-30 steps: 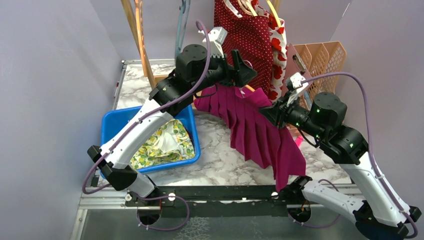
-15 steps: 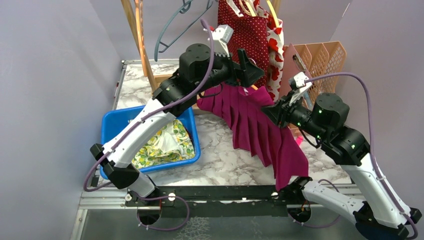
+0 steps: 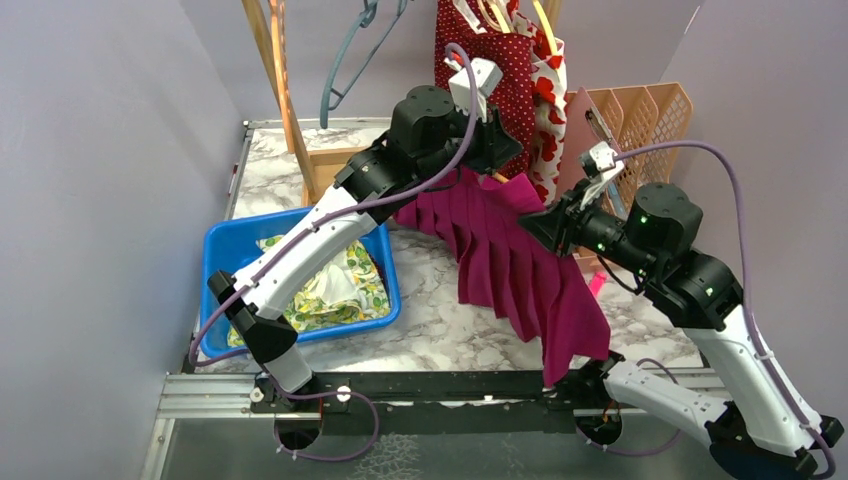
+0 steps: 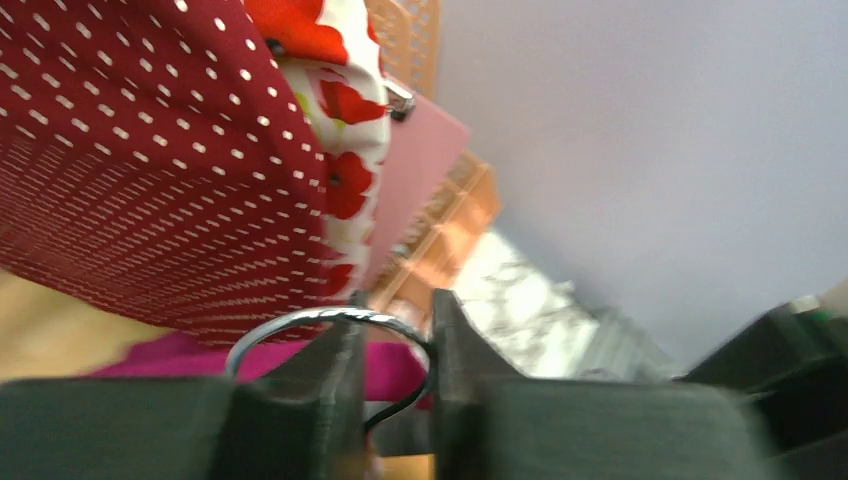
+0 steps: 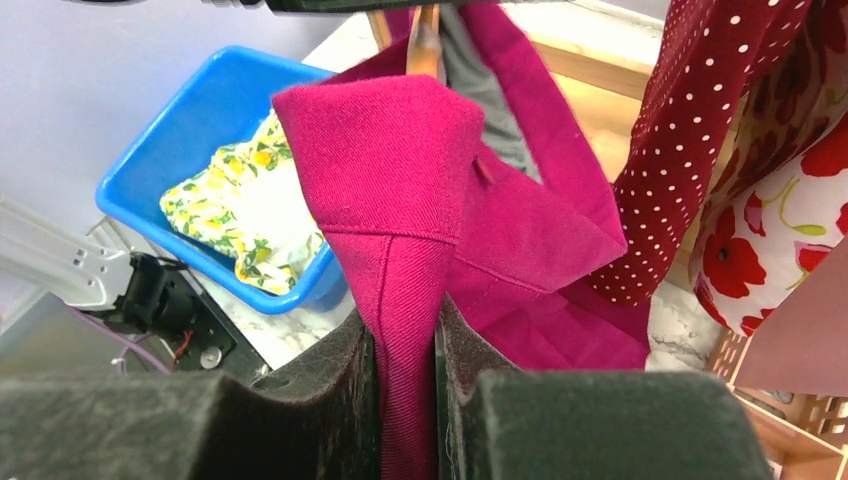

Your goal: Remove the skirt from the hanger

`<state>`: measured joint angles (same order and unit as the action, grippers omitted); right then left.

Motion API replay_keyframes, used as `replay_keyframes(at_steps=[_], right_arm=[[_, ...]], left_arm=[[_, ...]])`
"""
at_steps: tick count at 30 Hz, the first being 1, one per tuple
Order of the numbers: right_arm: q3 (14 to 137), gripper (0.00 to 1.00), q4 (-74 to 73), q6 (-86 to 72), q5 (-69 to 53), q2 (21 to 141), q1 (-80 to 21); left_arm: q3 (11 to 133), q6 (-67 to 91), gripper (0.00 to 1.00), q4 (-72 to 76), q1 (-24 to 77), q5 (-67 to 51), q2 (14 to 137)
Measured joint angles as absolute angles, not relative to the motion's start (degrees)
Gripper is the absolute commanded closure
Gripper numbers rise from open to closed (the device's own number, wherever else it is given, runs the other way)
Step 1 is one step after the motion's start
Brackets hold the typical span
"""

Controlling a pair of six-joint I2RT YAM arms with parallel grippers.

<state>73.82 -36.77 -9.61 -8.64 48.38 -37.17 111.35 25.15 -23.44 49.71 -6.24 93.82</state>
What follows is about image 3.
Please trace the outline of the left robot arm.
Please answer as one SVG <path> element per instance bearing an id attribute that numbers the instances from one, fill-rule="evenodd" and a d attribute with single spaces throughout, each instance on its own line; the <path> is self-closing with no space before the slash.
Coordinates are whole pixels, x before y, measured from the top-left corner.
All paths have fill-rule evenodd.
<path id="1" fill-rule="evenodd" d="M 389 128 L 354 153 L 308 214 L 260 258 L 235 273 L 217 271 L 207 287 L 285 407 L 313 401 L 314 374 L 284 311 L 314 275 L 354 241 L 457 168 L 489 174 L 522 145 L 507 133 L 491 87 L 418 86 L 394 108 Z"/>

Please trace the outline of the orange wavy hanger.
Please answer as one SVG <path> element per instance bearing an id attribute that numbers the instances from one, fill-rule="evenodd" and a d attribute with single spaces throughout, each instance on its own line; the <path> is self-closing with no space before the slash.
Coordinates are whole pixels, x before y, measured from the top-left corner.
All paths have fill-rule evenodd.
<path id="1" fill-rule="evenodd" d="M 290 90 L 288 85 L 284 36 L 284 1 L 270 0 L 269 6 L 271 14 L 270 23 L 272 53 L 274 55 L 275 82 L 278 91 L 278 104 L 281 110 L 281 118 L 287 149 L 290 153 L 295 153 L 295 134 L 299 131 L 299 128 L 296 126 L 296 115 L 293 113 L 292 110 Z"/>

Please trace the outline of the magenta pleated skirt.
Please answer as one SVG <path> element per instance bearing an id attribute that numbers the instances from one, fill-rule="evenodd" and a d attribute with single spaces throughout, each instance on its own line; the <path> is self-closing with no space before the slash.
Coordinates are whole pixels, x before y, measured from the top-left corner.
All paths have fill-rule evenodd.
<path id="1" fill-rule="evenodd" d="M 492 309 L 523 342 L 540 339 L 543 382 L 552 386 L 576 356 L 607 359 L 611 328 L 576 260 L 551 253 L 519 226 L 520 216 L 543 209 L 524 174 L 501 183 L 462 169 L 395 220 L 447 244 L 460 303 Z"/>

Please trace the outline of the lemon print skirt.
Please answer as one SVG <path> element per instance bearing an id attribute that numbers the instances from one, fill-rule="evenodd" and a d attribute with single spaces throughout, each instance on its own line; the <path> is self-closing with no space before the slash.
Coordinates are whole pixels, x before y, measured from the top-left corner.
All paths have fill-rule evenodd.
<path id="1" fill-rule="evenodd" d="M 314 343 L 379 329 L 395 321 L 402 300 L 388 240 L 375 232 L 336 254 L 288 297 L 289 303 L 261 311 L 287 321 L 300 343 Z"/>

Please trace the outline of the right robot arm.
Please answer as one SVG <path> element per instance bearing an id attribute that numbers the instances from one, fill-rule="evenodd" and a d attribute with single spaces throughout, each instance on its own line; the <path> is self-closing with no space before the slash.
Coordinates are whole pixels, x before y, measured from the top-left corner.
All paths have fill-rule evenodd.
<path id="1" fill-rule="evenodd" d="M 748 330 L 743 290 L 721 260 L 693 247 L 703 212 L 678 187 L 641 186 L 626 219 L 585 204 L 580 181 L 520 226 L 555 254 L 578 247 L 631 272 L 638 291 L 698 347 L 727 399 L 690 390 L 618 353 L 592 360 L 565 383 L 592 407 L 639 408 L 704 445 L 736 479 L 819 479 L 814 449 L 834 446 L 841 422 L 805 405 Z"/>

